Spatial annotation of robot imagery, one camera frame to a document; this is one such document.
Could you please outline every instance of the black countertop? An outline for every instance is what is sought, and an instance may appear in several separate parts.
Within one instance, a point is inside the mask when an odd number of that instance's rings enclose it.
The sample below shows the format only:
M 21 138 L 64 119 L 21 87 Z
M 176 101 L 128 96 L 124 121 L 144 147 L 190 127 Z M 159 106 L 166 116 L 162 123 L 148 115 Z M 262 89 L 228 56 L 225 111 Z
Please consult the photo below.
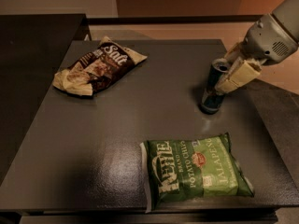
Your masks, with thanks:
M 72 40 L 89 33 L 84 14 L 0 16 L 0 184 Z

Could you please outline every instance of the crumpled bag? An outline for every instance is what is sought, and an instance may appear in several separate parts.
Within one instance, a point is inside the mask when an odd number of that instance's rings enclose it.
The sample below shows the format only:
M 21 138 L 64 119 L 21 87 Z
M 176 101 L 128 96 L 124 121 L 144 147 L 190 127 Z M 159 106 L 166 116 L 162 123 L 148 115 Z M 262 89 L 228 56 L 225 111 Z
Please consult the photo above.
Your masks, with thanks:
M 70 94 L 93 96 L 146 59 L 147 56 L 122 47 L 105 36 L 96 50 L 56 73 L 52 85 Z

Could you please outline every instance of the black can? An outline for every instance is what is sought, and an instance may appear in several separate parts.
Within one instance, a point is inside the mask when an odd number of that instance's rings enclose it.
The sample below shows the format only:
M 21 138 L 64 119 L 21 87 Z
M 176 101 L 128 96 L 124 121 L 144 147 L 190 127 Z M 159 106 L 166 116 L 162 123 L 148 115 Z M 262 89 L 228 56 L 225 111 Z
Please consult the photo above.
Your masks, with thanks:
M 203 113 L 212 115 L 219 111 L 225 93 L 216 91 L 215 85 L 222 75 L 228 73 L 230 68 L 231 65 L 225 59 L 217 59 L 212 63 L 203 98 L 199 105 Z

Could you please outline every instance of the kettle chips bag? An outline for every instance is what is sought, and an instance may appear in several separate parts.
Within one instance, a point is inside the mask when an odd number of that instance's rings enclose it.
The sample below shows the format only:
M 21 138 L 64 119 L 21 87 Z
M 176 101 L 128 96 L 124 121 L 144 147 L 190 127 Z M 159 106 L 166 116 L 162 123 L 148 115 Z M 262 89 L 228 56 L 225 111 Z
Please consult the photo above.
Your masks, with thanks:
M 194 141 L 151 140 L 140 146 L 148 200 L 146 212 L 160 202 L 254 195 L 252 185 L 230 152 L 228 133 Z

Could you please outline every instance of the chip bag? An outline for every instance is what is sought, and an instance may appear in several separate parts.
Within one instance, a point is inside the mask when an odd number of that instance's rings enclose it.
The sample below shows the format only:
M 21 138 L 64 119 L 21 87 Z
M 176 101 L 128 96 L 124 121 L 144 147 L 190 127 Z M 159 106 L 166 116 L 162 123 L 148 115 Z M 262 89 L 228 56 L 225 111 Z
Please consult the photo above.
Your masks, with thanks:
M 207 139 L 143 142 L 142 170 L 147 211 L 160 202 L 195 197 L 254 196 L 254 190 L 231 155 L 228 133 Z
M 55 74 L 53 86 L 78 96 L 93 96 L 116 81 L 147 56 L 120 46 L 105 36 L 99 47 Z

